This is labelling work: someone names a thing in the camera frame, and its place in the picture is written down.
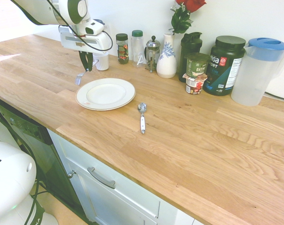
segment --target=sunlight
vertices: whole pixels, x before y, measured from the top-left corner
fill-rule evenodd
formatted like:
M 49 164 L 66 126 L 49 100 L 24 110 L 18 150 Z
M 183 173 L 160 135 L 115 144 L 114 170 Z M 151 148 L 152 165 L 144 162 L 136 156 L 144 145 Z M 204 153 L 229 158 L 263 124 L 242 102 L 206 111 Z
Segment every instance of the sunlight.
M 7 60 L 7 59 L 10 59 L 10 58 L 18 56 L 18 55 L 20 55 L 20 54 L 0 56 L 0 61 Z

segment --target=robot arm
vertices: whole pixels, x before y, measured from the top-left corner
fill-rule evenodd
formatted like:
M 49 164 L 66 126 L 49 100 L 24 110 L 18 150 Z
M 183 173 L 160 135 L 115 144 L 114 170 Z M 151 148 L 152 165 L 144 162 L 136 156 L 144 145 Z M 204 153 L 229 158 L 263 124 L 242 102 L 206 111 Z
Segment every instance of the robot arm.
M 92 69 L 92 53 L 104 54 L 112 47 L 112 39 L 103 32 L 104 24 L 91 19 L 87 0 L 11 1 L 36 25 L 62 25 L 62 46 L 78 50 L 86 70 Z

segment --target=label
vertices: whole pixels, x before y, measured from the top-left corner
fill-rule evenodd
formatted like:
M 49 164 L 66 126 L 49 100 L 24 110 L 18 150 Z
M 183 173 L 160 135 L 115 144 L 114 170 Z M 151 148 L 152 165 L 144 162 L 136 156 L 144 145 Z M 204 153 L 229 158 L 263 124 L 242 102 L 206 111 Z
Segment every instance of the label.
M 229 94 L 235 84 L 241 62 L 242 58 L 231 59 L 211 55 L 204 89 L 210 93 Z
M 183 78 L 186 79 L 186 88 L 185 91 L 189 94 L 198 95 L 202 90 L 204 81 L 207 79 L 206 74 L 199 75 L 197 78 L 188 76 L 187 74 L 183 75 Z
M 128 58 L 128 45 L 118 45 L 118 58 L 123 60 Z
M 221 57 L 221 58 L 220 58 L 219 66 L 224 67 L 224 66 L 225 66 L 225 64 L 226 64 L 226 60 L 227 60 L 227 58 L 225 58 L 225 57 Z
M 187 74 L 190 77 L 197 77 L 204 74 L 207 68 L 207 62 L 197 62 L 196 60 L 187 60 Z
M 242 63 L 242 58 L 234 59 L 231 65 L 230 74 L 228 76 L 228 80 L 226 82 L 225 88 L 230 88 L 234 86 L 241 63 Z

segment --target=white robot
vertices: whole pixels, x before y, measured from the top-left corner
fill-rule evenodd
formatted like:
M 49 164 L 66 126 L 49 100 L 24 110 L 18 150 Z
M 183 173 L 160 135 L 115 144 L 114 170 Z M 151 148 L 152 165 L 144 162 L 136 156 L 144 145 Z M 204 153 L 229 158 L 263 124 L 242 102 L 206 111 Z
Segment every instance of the white robot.
M 33 158 L 23 151 L 0 142 L 0 225 L 24 225 L 33 198 L 29 195 L 36 177 Z M 37 202 L 28 225 L 58 225 Z
M 61 25 L 59 32 L 62 46 L 79 51 L 86 71 L 92 70 L 93 53 L 105 54 L 113 46 L 102 21 L 91 19 L 87 0 L 11 1 L 36 25 Z

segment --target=green lid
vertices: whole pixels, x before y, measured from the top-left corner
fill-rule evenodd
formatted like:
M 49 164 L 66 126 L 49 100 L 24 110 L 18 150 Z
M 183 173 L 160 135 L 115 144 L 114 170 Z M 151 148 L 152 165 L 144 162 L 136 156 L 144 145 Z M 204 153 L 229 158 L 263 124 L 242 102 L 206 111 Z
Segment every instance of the green lid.
M 246 41 L 243 38 L 235 36 L 218 36 L 216 46 L 232 50 L 240 50 L 245 46 Z
M 133 30 L 131 35 L 133 37 L 142 37 L 143 36 L 143 31 L 141 31 L 141 30 Z
M 200 63 L 209 62 L 211 59 L 210 55 L 199 53 L 199 52 L 189 53 L 185 56 L 185 58 L 192 60 L 192 61 L 200 62 Z
M 201 48 L 202 40 L 200 39 L 200 32 L 193 32 L 190 34 L 184 34 L 184 37 L 181 39 L 181 46 L 189 48 Z
M 127 34 L 117 34 L 115 36 L 115 38 L 116 38 L 117 41 L 126 41 L 126 40 L 128 40 Z

